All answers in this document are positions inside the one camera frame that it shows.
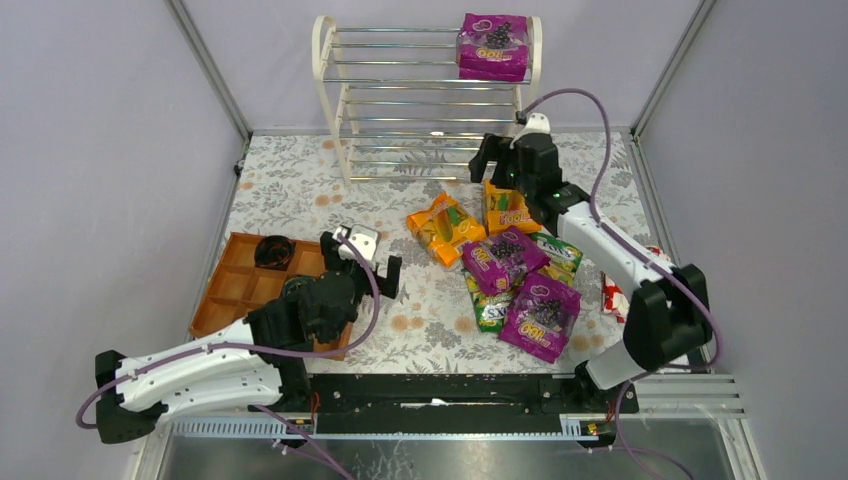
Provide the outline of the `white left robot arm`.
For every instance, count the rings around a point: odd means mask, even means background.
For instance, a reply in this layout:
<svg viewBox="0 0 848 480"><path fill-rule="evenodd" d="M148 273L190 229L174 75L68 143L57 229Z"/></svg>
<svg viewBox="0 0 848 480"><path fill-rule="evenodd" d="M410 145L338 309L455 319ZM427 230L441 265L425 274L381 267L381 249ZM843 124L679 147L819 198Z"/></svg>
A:
<svg viewBox="0 0 848 480"><path fill-rule="evenodd" d="M306 257L286 237L259 242L258 267L286 267L276 298L206 336L177 347L129 357L115 350L96 355L97 390L77 413L95 408L91 428L104 444L130 442L157 426L193 412L235 407L298 407L315 401L304 361L342 356L356 347L348 330L364 296L397 295L401 258L391 256L380 275L379 241L360 225L322 234L324 269L304 273Z"/></svg>

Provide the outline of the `purple candy bag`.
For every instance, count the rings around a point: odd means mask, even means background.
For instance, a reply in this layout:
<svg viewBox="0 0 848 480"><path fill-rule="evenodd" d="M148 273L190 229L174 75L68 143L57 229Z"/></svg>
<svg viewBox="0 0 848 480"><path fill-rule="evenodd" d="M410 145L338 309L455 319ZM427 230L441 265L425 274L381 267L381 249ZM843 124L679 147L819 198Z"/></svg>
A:
<svg viewBox="0 0 848 480"><path fill-rule="evenodd" d="M498 339L554 364L569 343L581 294L539 272L529 273L507 308Z"/></svg>
<svg viewBox="0 0 848 480"><path fill-rule="evenodd" d="M510 226L463 249L465 269L487 296L518 286L527 274L547 266L549 256L524 232Z"/></svg>
<svg viewBox="0 0 848 480"><path fill-rule="evenodd" d="M456 37L461 80L519 83L530 61L528 18L466 13Z"/></svg>

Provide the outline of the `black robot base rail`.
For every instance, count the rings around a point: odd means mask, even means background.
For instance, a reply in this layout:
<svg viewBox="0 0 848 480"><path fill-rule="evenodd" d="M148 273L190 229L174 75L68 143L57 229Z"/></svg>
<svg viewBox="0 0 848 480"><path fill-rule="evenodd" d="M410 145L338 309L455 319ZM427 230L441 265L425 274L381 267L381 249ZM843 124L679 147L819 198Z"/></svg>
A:
<svg viewBox="0 0 848 480"><path fill-rule="evenodd" d="M571 374L312 374L269 410L303 413L318 434L530 436L564 421L639 410L633 389L598 390Z"/></svg>

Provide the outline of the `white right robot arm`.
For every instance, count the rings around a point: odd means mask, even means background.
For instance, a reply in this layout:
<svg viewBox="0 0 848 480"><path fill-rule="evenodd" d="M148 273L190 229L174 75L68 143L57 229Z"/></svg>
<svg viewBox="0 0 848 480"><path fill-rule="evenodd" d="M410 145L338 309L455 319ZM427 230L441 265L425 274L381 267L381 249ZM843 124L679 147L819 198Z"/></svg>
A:
<svg viewBox="0 0 848 480"><path fill-rule="evenodd" d="M485 134L468 162L471 182L482 182L488 165L492 184L519 192L535 222L586 254L629 298L622 339L575 369L584 390L608 391L718 343L703 272L657 258L609 222L593 191L564 180L551 134Z"/></svg>

